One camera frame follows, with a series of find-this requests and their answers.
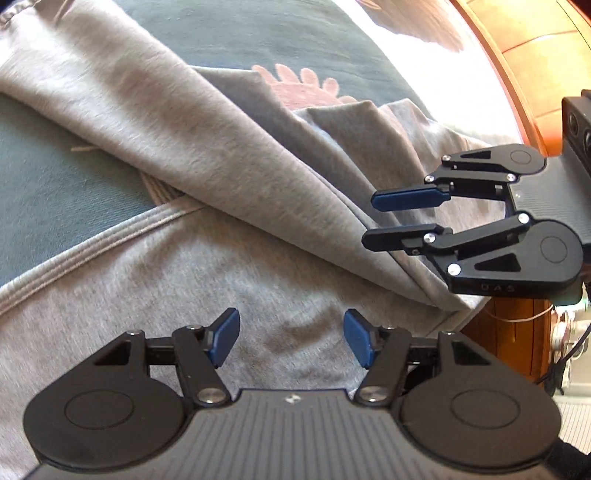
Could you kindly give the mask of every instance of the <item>wooden furniture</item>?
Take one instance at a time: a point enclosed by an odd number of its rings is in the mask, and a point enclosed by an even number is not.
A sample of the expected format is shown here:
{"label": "wooden furniture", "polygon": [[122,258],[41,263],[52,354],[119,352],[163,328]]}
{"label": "wooden furniture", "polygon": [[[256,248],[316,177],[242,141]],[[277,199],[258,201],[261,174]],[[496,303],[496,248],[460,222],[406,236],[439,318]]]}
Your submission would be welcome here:
{"label": "wooden furniture", "polygon": [[[547,156],[562,144],[561,100],[591,89],[591,27],[569,0],[451,0],[505,86],[522,137]],[[528,318],[544,301],[493,299],[464,332],[531,379],[550,357],[550,315]]]}

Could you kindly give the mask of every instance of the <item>blue finger pad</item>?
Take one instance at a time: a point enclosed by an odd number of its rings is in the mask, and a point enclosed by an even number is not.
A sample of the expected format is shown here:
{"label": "blue finger pad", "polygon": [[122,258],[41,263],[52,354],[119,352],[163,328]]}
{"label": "blue finger pad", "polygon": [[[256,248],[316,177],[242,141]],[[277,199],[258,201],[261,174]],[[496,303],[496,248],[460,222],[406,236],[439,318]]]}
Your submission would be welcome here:
{"label": "blue finger pad", "polygon": [[400,192],[376,193],[372,199],[372,206],[380,212],[396,212],[415,208],[439,207],[450,200],[449,193],[437,188],[421,190],[403,190]]}
{"label": "blue finger pad", "polygon": [[209,361],[219,368],[232,350],[240,335],[240,314],[234,310],[213,333],[212,348],[207,353]]}
{"label": "blue finger pad", "polygon": [[364,368],[371,367],[374,362],[375,351],[371,346],[369,332],[349,312],[345,313],[343,319],[343,333],[359,364]]}

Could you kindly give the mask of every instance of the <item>triangular cutout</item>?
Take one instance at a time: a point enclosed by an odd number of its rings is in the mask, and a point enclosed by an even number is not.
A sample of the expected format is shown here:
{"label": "triangular cutout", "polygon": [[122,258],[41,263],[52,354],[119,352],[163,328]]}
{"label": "triangular cutout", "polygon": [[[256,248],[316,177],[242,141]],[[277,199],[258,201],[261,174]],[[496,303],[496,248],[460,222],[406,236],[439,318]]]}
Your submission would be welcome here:
{"label": "triangular cutout", "polygon": [[453,359],[456,365],[476,365],[484,367],[485,365],[491,364],[463,342],[452,342],[452,348]]}
{"label": "triangular cutout", "polygon": [[127,365],[131,353],[131,342],[123,342],[113,348],[102,358],[99,358],[95,365]]}
{"label": "triangular cutout", "polygon": [[460,155],[460,158],[478,158],[480,160],[490,160],[491,151],[481,150],[480,152],[464,153],[463,155]]}
{"label": "triangular cutout", "polygon": [[515,254],[507,254],[502,257],[493,258],[477,263],[474,268],[485,272],[520,272],[521,265]]}

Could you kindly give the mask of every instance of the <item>ribbed plastic surface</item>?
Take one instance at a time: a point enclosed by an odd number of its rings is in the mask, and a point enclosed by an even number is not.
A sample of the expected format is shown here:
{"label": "ribbed plastic surface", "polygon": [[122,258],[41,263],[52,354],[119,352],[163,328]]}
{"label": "ribbed plastic surface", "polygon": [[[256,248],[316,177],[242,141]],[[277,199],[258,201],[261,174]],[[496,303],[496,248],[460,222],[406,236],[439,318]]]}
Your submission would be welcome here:
{"label": "ribbed plastic surface", "polygon": [[591,403],[577,397],[561,397],[557,401],[562,414],[560,438],[578,448],[581,452],[591,452]]}
{"label": "ribbed plastic surface", "polygon": [[30,480],[556,480],[542,466],[498,476],[454,471],[411,446],[384,410],[341,390],[244,391],[195,415],[182,438],[143,465],[83,475],[44,465]]}
{"label": "ribbed plastic surface", "polygon": [[535,220],[556,220],[591,244],[591,177],[564,142],[559,158],[549,158],[544,170],[510,185],[515,210]]}

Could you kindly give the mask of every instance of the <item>white radiator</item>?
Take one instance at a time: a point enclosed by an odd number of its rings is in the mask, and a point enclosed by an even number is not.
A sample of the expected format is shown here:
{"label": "white radiator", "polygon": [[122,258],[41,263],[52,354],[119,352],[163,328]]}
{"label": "white radiator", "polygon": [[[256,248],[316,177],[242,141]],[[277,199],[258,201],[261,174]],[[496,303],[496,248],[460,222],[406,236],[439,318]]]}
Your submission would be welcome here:
{"label": "white radiator", "polygon": [[591,452],[591,397],[554,396],[562,414],[560,438],[587,454]]}

